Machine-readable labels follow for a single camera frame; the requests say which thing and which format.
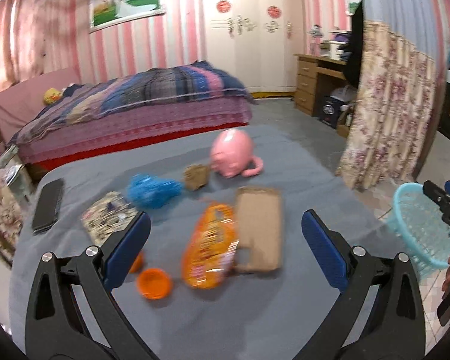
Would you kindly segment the light blue plastic basket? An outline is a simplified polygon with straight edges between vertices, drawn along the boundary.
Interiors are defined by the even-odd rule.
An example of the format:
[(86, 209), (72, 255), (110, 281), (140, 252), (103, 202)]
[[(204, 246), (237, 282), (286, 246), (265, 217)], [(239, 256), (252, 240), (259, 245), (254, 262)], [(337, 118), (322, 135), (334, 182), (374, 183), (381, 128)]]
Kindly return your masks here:
[(385, 222), (405, 245), (418, 276), (447, 269), (450, 226), (441, 220), (439, 206), (426, 197), (421, 184), (404, 183), (396, 189)]

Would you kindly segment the orange tangerine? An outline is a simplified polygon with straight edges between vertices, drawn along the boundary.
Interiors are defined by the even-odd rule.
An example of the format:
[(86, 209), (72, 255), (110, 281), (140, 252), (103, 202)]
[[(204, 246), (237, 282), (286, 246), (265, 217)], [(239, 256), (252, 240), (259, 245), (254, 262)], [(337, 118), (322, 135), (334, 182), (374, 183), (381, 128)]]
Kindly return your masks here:
[(130, 274), (136, 274), (137, 272), (139, 272), (143, 266), (145, 265), (145, 256), (144, 256), (144, 252), (140, 251), (137, 256), (135, 261), (133, 262), (133, 264), (130, 267), (129, 273)]

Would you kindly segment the orange plastic lid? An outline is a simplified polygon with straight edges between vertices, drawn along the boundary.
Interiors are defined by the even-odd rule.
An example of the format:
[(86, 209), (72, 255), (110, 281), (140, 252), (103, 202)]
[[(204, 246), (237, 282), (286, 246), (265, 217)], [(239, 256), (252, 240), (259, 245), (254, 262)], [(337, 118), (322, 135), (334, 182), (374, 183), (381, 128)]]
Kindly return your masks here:
[(173, 287), (170, 276), (159, 268), (142, 271), (136, 279), (136, 285), (143, 297), (153, 301), (168, 297)]

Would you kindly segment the blue plastic bag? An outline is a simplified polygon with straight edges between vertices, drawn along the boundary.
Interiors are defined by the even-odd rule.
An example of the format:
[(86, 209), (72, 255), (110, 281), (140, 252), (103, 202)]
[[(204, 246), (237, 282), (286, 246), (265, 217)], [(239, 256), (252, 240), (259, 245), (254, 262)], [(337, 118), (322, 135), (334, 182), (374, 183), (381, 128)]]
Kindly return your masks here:
[(149, 174), (134, 175), (127, 186), (127, 199), (139, 209), (160, 209), (182, 194), (183, 184)]

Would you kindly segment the orange snack wrapper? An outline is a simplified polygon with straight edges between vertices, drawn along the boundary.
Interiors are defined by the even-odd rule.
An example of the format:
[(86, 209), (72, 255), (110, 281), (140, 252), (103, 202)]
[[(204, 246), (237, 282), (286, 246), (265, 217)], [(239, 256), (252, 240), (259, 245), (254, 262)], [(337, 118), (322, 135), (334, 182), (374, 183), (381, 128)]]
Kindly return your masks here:
[(234, 263), (239, 237), (230, 205), (213, 202), (197, 221), (182, 259), (182, 279), (193, 289), (214, 289)]

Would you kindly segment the small brown paper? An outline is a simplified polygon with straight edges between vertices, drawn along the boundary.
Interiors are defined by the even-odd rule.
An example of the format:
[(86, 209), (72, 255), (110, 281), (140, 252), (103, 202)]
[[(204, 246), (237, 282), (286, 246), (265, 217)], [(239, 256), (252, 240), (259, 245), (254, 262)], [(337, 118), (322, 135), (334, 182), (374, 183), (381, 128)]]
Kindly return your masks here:
[(209, 182), (210, 167), (203, 164), (188, 166), (183, 173), (184, 187), (189, 191), (197, 191)]

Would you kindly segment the black smartphone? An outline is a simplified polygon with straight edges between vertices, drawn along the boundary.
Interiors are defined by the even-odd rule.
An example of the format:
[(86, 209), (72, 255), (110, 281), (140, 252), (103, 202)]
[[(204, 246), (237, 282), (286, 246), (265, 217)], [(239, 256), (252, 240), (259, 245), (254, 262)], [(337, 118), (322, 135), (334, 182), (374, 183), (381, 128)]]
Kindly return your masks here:
[(57, 222), (64, 187), (63, 179), (53, 180), (43, 186), (31, 223), (33, 233), (46, 232)]

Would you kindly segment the brown phone case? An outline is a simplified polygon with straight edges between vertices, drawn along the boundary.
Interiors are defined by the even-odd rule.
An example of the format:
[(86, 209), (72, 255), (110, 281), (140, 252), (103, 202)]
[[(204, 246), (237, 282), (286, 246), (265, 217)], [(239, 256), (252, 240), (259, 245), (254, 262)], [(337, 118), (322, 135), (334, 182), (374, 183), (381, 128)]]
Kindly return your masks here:
[(282, 266), (283, 210), (278, 189), (249, 185), (235, 195), (239, 243), (235, 269), (241, 273), (274, 272)]

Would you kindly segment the blue-grey table cloth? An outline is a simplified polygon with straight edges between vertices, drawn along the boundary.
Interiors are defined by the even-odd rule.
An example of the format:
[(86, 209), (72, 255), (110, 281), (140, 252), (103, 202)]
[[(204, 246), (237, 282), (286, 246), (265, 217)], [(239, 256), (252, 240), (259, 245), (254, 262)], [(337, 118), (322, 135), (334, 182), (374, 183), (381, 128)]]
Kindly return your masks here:
[[(337, 298), (302, 235), (302, 216), (314, 210), (350, 245), (380, 257), (393, 257), (400, 244), (354, 194), (317, 163), (296, 141), (272, 127), (249, 134), (265, 170), (250, 185), (277, 188), (283, 197), (283, 258), (267, 278), (238, 275), (213, 289), (194, 289), (191, 279), (231, 264), (218, 228), (203, 215), (211, 201), (229, 203), (247, 180), (215, 177), (203, 197), (181, 196), (151, 215), (145, 245), (147, 262), (172, 276), (174, 291), (146, 301), (133, 283), (114, 292), (122, 311), (161, 359), (291, 359), (315, 332)], [(205, 159), (210, 134), (189, 136), (137, 150), (77, 161), (49, 172), (65, 192), (58, 221), (43, 235), (23, 228), (13, 260), (10, 317), (13, 339), (25, 344), (25, 316), (33, 277), (42, 255), (79, 254), (89, 245), (80, 218), (95, 200), (122, 191), (139, 173), (176, 177), (188, 164)]]

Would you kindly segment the wooden desk with drawers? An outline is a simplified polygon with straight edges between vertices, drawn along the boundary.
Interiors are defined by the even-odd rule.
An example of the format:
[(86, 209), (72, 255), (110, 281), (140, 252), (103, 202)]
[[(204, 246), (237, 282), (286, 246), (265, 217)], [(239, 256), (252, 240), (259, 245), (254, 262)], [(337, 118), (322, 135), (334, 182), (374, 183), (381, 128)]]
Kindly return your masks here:
[(345, 87), (346, 62), (313, 55), (297, 55), (295, 107), (309, 116), (317, 116), (320, 102), (335, 89)]

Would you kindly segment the desk lamp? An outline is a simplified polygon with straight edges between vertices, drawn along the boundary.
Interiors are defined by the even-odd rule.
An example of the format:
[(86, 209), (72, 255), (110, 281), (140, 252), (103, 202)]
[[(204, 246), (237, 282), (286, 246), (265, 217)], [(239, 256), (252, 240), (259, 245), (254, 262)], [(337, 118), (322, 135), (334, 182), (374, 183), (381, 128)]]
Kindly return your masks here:
[(321, 26), (319, 24), (314, 24), (312, 29), (309, 31), (310, 35), (310, 55), (320, 56), (320, 42), (323, 37), (321, 31)]

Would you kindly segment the bed with plaid quilt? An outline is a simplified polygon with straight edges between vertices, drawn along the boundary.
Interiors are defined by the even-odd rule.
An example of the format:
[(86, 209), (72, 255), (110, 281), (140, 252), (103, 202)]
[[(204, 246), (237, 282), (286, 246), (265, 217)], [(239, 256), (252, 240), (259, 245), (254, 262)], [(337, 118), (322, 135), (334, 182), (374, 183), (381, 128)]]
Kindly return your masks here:
[[(251, 93), (207, 61), (80, 84), (66, 68), (0, 92), (0, 132), (25, 164), (61, 165), (251, 119)], [(63, 92), (46, 106), (47, 89)]]

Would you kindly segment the yellow duck plush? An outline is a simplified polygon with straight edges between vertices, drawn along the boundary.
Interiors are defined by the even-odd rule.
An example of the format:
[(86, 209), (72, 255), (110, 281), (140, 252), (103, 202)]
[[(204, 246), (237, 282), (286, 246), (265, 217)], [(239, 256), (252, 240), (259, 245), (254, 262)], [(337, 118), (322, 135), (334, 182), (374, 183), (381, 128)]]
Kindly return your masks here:
[(57, 88), (49, 88), (43, 94), (43, 103), (48, 106), (62, 98), (63, 92)]

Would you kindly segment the white wardrobe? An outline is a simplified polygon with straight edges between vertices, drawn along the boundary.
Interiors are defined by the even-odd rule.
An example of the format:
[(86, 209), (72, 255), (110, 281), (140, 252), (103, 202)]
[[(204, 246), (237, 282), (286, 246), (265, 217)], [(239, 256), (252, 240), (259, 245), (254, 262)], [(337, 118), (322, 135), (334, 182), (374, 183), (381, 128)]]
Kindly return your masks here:
[(302, 0), (202, 0), (206, 59), (253, 94), (291, 94), (304, 51)]

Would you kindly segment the pink window curtain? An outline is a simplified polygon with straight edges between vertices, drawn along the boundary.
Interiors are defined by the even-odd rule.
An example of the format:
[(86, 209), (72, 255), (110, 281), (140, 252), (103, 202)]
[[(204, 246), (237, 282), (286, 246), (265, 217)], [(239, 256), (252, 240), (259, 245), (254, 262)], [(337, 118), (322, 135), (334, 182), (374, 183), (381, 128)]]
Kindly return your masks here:
[(69, 0), (0, 0), (0, 92), (73, 65)]

